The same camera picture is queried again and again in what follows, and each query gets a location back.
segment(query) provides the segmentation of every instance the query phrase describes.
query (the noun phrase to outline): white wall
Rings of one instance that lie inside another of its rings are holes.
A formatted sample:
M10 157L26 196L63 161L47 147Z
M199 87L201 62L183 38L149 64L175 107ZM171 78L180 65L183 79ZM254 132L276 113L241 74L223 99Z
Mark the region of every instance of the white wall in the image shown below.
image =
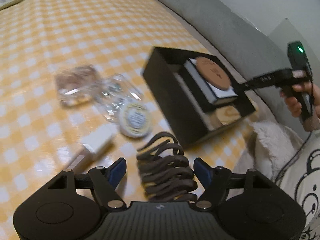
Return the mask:
M265 35L288 18L320 60L320 0L220 0Z

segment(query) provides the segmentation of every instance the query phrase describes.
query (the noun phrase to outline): clear plastic container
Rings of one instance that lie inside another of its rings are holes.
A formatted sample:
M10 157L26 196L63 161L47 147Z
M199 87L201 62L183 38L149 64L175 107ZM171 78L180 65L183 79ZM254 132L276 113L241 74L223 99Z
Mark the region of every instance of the clear plastic container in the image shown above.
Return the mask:
M90 101L101 92L101 78L92 65L64 70L55 77L58 99L65 106Z
M111 122L116 122L121 107L127 102L142 100L142 94L123 75L101 80L101 91L94 96L95 106Z

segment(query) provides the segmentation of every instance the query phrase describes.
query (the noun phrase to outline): brown oval lid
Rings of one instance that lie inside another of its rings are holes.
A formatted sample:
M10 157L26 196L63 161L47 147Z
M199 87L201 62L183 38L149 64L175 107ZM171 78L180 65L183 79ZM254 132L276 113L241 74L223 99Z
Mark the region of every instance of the brown oval lid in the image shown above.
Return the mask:
M211 85L221 90L228 90L231 81L225 71L206 57L196 57L196 68Z

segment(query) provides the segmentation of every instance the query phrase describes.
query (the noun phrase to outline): open box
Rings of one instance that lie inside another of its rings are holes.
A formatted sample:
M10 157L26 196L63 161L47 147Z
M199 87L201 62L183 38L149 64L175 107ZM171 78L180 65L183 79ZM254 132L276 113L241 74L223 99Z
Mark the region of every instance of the open box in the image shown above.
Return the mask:
M238 97L232 105L238 110L241 118L229 125L210 130L176 77L188 58L199 56L207 57L216 62L229 76L232 87L236 89L239 86L216 56L183 49L155 47L143 71L143 77L161 111L184 148L225 131L255 112L255 108L246 94L243 91L238 92Z

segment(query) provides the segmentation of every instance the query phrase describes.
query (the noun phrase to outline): gray cushion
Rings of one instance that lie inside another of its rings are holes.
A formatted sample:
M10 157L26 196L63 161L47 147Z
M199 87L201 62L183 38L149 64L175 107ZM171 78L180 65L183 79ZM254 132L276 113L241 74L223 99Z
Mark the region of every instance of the gray cushion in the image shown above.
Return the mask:
M245 78L290 68L287 56L267 36L246 23L219 0L159 0L193 25ZM293 118L279 89L257 91L278 122L305 139L299 119Z

